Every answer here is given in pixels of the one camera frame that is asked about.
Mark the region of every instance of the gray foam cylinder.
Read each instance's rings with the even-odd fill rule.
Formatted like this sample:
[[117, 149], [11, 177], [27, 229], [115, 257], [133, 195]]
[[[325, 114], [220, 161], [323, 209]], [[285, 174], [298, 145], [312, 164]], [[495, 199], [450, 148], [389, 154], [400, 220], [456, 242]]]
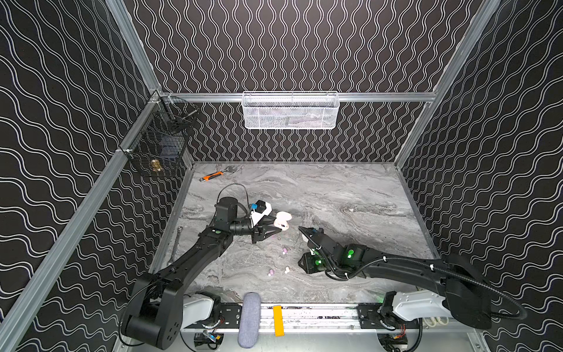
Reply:
[[251, 348], [258, 341], [261, 303], [260, 295], [255, 292], [244, 295], [239, 324], [239, 346], [242, 348]]

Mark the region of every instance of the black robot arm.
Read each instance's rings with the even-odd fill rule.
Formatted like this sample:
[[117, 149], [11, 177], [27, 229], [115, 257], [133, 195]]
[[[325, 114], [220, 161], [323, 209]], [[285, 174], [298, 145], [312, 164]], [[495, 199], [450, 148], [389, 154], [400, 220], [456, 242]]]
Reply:
[[[169, 347], [182, 328], [182, 304], [188, 286], [225, 252], [233, 236], [250, 235], [256, 243], [281, 231], [273, 226], [274, 217], [262, 213], [266, 204], [259, 200], [253, 206], [253, 212], [260, 214], [254, 217], [260, 220], [253, 224], [248, 214], [237, 218], [240, 204], [235, 198], [221, 198], [215, 205], [211, 224], [199, 233], [198, 240], [186, 253], [161, 271], [145, 273], [137, 279], [120, 320], [120, 333], [160, 349]], [[212, 314], [204, 323], [213, 323], [216, 318]]]
[[[299, 261], [299, 266], [308, 274], [325, 271], [328, 277], [338, 281], [363, 275], [392, 279], [424, 288], [445, 297], [441, 304], [449, 310], [453, 318], [478, 329], [490, 328], [491, 317], [526, 317], [524, 308], [516, 300], [491, 287], [464, 257], [449, 255], [443, 259], [429, 260], [398, 256], [361, 244], [342, 246], [325, 235], [322, 228], [316, 230], [300, 226], [299, 230], [308, 238], [307, 245], [311, 249], [303, 254]], [[492, 293], [514, 303], [519, 309], [519, 314], [491, 312]], [[394, 301], [394, 294], [394, 291], [387, 293], [382, 307], [383, 313], [385, 305], [393, 311], [394, 307], [389, 305]]]

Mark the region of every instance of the wire mesh basket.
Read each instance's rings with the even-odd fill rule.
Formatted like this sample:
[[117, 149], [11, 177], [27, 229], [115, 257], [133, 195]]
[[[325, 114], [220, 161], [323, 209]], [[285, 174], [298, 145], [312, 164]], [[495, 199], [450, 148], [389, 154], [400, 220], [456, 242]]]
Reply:
[[147, 177], [177, 176], [187, 145], [185, 130], [192, 123], [165, 111], [154, 111], [137, 135], [135, 147], [126, 153], [135, 170]]
[[249, 129], [331, 130], [340, 102], [337, 92], [243, 92]]

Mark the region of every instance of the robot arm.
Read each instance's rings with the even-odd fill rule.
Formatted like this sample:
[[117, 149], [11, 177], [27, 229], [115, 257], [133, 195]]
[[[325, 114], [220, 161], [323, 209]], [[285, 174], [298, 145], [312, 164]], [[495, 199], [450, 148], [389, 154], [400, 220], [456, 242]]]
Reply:
[[[323, 229], [299, 227], [311, 249], [299, 266], [306, 273], [325, 271], [338, 281], [357, 275], [387, 278], [412, 284], [422, 291], [387, 292], [383, 305], [374, 312], [386, 327], [398, 328], [406, 321], [423, 317], [453, 317], [478, 329], [491, 327], [491, 317], [524, 319], [524, 308], [513, 298], [490, 286], [489, 282], [464, 257], [450, 255], [443, 260], [417, 259], [377, 251], [361, 244], [342, 246], [324, 234]], [[506, 298], [520, 313], [491, 312], [490, 295]]]
[[274, 224], [276, 217], [270, 216], [270, 203], [259, 200], [251, 205], [250, 214], [237, 218], [239, 206], [236, 198], [221, 198], [215, 205], [212, 223], [199, 233], [197, 242], [186, 253], [156, 274], [145, 273], [137, 279], [134, 295], [121, 318], [122, 335], [166, 349], [180, 328], [196, 321], [212, 325], [218, 320], [218, 297], [185, 298], [190, 283], [225, 252], [233, 236], [250, 235], [252, 243], [256, 243], [284, 229]]

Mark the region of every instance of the white wire basket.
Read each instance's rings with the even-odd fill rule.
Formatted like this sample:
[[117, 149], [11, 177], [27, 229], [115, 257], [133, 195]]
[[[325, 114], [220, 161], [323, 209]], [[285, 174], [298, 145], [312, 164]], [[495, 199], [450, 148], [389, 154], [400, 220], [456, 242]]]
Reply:
[[243, 92], [244, 126], [252, 130], [331, 130], [337, 92]]

